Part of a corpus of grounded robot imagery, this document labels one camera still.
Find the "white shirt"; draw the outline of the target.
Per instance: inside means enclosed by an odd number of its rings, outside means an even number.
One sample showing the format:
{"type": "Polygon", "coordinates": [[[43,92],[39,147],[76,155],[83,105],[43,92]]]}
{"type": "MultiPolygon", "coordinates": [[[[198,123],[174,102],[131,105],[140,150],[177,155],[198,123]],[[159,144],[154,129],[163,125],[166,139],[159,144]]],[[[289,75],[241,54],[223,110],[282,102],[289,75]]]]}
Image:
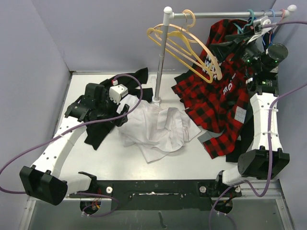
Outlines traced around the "white shirt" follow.
{"type": "Polygon", "coordinates": [[[177,151],[200,132],[200,128],[180,109],[150,104],[133,95],[121,100],[118,111],[128,105],[135,110],[128,114],[128,121],[118,128],[123,146],[136,145],[147,163],[155,162],[177,151]]]}

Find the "beige plastic hanger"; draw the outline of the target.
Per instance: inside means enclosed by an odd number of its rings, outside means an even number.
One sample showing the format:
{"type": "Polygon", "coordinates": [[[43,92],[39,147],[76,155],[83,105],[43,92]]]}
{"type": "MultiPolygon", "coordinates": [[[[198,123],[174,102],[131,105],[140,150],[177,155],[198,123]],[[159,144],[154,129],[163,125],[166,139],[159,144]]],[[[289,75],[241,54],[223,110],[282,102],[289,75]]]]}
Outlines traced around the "beige plastic hanger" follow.
{"type": "Polygon", "coordinates": [[[158,46],[164,45],[164,51],[173,56],[205,82],[212,83],[214,79],[221,80],[223,75],[217,58],[200,39],[189,31],[196,24],[195,14],[188,9],[182,13],[186,19],[188,16],[192,18],[192,23],[187,24],[186,27],[171,24],[170,19],[175,14],[171,7],[165,7],[163,22],[155,27],[148,28],[146,32],[147,36],[158,46]],[[191,46],[192,44],[201,46],[203,51],[209,55],[210,64],[206,64],[197,55],[191,46]]]}

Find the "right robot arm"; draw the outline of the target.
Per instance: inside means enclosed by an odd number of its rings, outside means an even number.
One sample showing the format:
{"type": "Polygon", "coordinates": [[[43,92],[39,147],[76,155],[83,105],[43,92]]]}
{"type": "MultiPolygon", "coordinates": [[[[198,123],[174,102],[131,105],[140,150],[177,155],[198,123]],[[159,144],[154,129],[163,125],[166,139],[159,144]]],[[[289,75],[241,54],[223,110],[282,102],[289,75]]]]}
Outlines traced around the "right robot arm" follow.
{"type": "Polygon", "coordinates": [[[224,43],[210,45],[210,50],[219,61],[233,54],[232,60],[242,61],[252,69],[246,80],[251,94],[249,103],[254,124],[251,150],[239,156],[236,167],[219,172],[213,184],[219,196],[226,195],[231,185],[238,185],[247,179],[269,182],[290,161],[290,155],[283,151],[277,124],[278,65],[287,58],[288,49],[274,43],[259,50],[257,38],[256,35],[247,34],[227,35],[224,43]]]}

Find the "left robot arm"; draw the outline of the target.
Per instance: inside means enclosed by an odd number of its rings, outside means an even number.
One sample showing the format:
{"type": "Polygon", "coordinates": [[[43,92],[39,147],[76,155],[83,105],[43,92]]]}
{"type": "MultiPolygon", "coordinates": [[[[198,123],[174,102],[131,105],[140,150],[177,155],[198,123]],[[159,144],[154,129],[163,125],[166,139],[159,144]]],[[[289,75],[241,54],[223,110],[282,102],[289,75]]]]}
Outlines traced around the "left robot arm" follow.
{"type": "Polygon", "coordinates": [[[42,155],[31,167],[24,166],[20,171],[20,178],[27,195],[58,205],[66,195],[82,192],[87,197],[97,193],[97,177],[78,172],[61,176],[62,166],[83,132],[93,140],[94,146],[99,146],[104,135],[89,121],[109,119],[126,113],[129,109],[125,105],[118,112],[120,100],[128,94],[128,88],[122,84],[109,89],[101,84],[89,83],[83,95],[68,106],[64,118],[51,142],[42,155]]]}

